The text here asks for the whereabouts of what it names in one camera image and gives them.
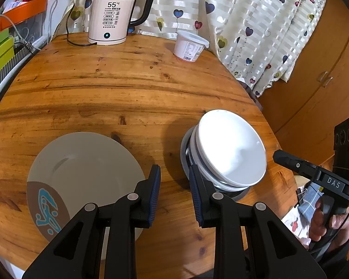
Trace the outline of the person's right hand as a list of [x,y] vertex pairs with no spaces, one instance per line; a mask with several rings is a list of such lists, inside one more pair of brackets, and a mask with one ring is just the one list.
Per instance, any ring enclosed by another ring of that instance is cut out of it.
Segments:
[[339,215],[332,215],[329,222],[324,221],[324,214],[322,212],[322,201],[319,199],[315,204],[316,210],[311,219],[309,228],[309,238],[312,241],[320,241],[322,237],[327,233],[327,229],[336,230],[338,234],[333,239],[327,252],[331,252],[340,248],[347,241],[349,241],[349,207],[346,213]]

